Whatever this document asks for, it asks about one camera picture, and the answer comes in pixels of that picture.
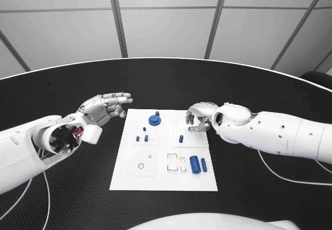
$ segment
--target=exposed wiring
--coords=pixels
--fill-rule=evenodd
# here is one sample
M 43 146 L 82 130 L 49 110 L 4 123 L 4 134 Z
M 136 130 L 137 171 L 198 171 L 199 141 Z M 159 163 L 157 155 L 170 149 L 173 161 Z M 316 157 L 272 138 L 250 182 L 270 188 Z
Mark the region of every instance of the exposed wiring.
M 266 167 L 269 168 L 269 170 L 272 171 L 272 173 L 273 173 L 279 178 L 282 178 L 283 180 L 290 181 L 290 182 L 295 182 L 295 183 L 299 183 L 299 184 L 313 184 L 313 185 L 326 185 L 326 186 L 332 186 L 332 184 L 328 184 L 328 183 L 316 183 L 316 182 L 306 182 L 306 181 L 293 181 L 293 180 L 290 180 L 290 179 L 287 179 L 287 178 L 279 176 L 279 175 L 273 172 L 273 170 L 270 169 L 270 167 L 269 167 L 269 165 L 267 165 L 267 163 L 266 163 L 266 161 L 264 161 L 264 159 L 263 159 L 263 156 L 261 156 L 261 152 L 260 152 L 260 151 L 259 151 L 259 154 L 260 154 L 261 161 L 263 161 Z
M 49 216 L 51 216 L 51 187 L 49 187 L 49 182 L 48 182 L 48 178 L 46 178 L 46 173 L 43 171 L 43 177 L 45 177 L 45 182 L 46 182 L 46 186 L 48 186 L 48 197 L 49 197 L 49 209 L 48 209 L 48 217 L 46 217 L 46 221 L 45 221 L 45 225 L 43 225 L 43 230 L 48 224 L 48 220 L 49 220 Z
M 12 211 L 13 208 L 16 207 L 17 203 L 20 202 L 20 200 L 22 200 L 25 194 L 26 194 L 26 191 L 28 191 L 28 189 L 29 189 L 29 186 L 30 186 L 32 181 L 33 181 L 33 178 L 29 180 L 29 183 L 28 183 L 28 185 L 26 185 L 26 189 L 25 189 L 25 191 L 23 191 L 23 193 L 22 193 L 22 195 L 20 195 L 20 197 L 19 197 L 16 203 L 13 204 L 13 206 L 10 207 L 10 209 L 6 211 L 6 213 L 4 213 L 3 216 L 0 217 L 0 220 L 6 217 L 6 215 L 10 213 L 10 211 Z
M 316 163 L 321 165 L 321 167 L 329 172 L 329 173 L 332 173 L 332 171 L 329 171 L 325 167 L 323 167 L 323 165 L 319 163 L 319 161 L 318 160 L 315 160 L 316 161 Z

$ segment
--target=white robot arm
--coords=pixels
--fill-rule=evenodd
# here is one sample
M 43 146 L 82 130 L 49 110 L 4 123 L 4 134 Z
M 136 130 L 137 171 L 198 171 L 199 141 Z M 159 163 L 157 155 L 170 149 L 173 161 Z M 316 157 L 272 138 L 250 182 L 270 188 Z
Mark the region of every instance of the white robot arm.
M 186 123 L 201 124 L 191 131 L 205 132 L 212 126 L 221 138 L 263 152 L 305 157 L 332 164 L 332 125 L 287 114 L 253 113 L 246 107 L 201 102 L 186 112 Z
M 0 132 L 0 194 L 17 187 L 62 161 L 81 141 L 97 144 L 101 127 L 111 117 L 126 117 L 123 103 L 131 103 L 129 93 L 97 95 L 65 118 L 46 116 Z M 48 154 L 42 157 L 36 149 Z

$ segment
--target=white board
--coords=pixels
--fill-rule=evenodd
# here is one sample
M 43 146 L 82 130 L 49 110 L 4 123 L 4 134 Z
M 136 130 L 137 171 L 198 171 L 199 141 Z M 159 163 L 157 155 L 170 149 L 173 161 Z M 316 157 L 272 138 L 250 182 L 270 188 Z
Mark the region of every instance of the white board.
M 156 111 L 162 122 L 152 126 L 149 117 Z M 192 125 L 185 123 L 185 113 L 185 110 L 129 109 L 110 190 L 218 191 L 207 133 L 188 130 Z M 191 156 L 199 159 L 198 174 L 192 173 Z M 202 158 L 208 172 L 202 171 Z

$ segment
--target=blue object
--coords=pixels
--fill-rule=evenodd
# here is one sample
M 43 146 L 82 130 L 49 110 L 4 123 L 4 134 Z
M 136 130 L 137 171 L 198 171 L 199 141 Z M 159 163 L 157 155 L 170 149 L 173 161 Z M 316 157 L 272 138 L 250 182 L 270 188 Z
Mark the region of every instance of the blue object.
M 207 169 L 205 159 L 202 158 L 201 161 L 202 161 L 202 171 L 207 172 L 208 169 Z
M 159 115 L 153 115 L 149 117 L 149 124 L 152 126 L 157 126 L 162 122 L 160 116 Z
M 201 173 L 198 156 L 191 156 L 189 160 L 191 160 L 191 166 L 192 166 L 192 173 Z

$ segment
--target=round table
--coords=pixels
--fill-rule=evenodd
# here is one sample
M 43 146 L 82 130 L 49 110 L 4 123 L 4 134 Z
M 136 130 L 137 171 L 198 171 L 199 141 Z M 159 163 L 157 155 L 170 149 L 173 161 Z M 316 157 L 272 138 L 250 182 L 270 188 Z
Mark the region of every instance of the round table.
M 230 102 L 253 112 L 286 113 L 332 123 L 331 91 L 267 69 L 185 58 L 129 58 L 42 69 L 0 80 L 0 131 L 48 115 L 65 117 L 81 103 L 110 92 L 130 92 L 124 108 L 185 110 L 198 102 Z M 110 191 L 124 119 L 103 126 L 97 145 L 82 143 L 48 171 L 51 215 L 46 229 L 117 229 L 182 213 L 225 213 L 263 221 L 287 219 L 302 230 L 332 226 L 332 188 L 277 178 L 259 153 L 208 131 L 218 192 Z M 274 172 L 293 180 L 332 183 L 313 160 L 263 153 Z M 0 195 L 0 215 L 26 183 Z M 48 214 L 43 175 L 0 229 L 42 229 Z

